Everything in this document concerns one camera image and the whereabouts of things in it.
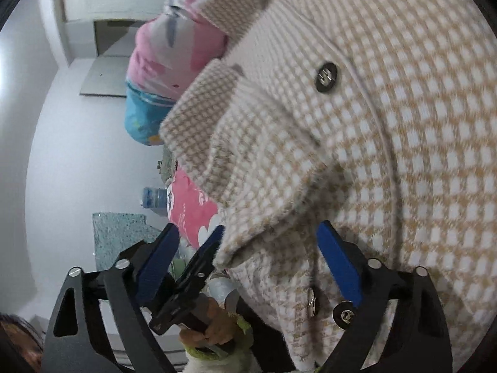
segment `blue gripper pad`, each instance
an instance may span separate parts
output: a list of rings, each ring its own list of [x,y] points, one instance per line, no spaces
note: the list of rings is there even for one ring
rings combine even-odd
[[[166,277],[169,265],[175,257],[180,246],[180,233],[176,226],[172,225],[164,237],[160,240],[154,252],[151,253],[145,265],[137,277],[138,290],[135,300],[142,306],[153,300]]]
[[[340,246],[341,238],[336,237],[325,223],[317,228],[317,245],[325,257],[331,274],[337,283],[340,293],[358,307],[362,301],[361,279],[354,265]]]

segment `coat button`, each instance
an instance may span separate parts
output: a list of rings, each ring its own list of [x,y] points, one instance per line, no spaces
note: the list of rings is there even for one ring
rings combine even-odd
[[[336,324],[343,330],[346,330],[354,316],[357,314],[357,309],[354,307],[351,301],[342,301],[333,309],[333,319]]]
[[[319,304],[317,302],[315,288],[307,290],[307,314],[310,318],[314,317],[319,312]]]
[[[321,94],[330,92],[338,79],[339,69],[334,63],[325,63],[317,71],[316,89]]]

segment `plaid coat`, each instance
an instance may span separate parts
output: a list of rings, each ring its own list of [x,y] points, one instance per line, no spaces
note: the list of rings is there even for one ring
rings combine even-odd
[[[424,265],[458,369],[497,312],[497,39],[473,0],[205,0],[232,39],[162,124],[225,209],[216,263],[299,370],[343,331],[316,246],[328,219],[366,256]],[[317,71],[333,63],[327,93]],[[307,314],[307,288],[322,292]],[[394,304],[366,365],[377,361]]]

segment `hand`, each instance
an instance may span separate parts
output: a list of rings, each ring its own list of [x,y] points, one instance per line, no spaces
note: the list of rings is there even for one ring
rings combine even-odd
[[[180,332],[180,341],[189,348],[201,348],[205,346],[205,341],[208,345],[225,344],[230,342],[240,328],[237,324],[237,318],[230,316],[228,312],[219,307],[216,300],[209,299],[209,308],[207,316],[212,320],[209,327],[205,330],[205,334],[183,329]]]

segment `pink pillow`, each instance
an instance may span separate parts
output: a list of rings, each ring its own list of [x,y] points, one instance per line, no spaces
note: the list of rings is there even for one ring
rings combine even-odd
[[[180,235],[198,249],[221,223],[217,205],[178,167],[167,188],[167,214]]]

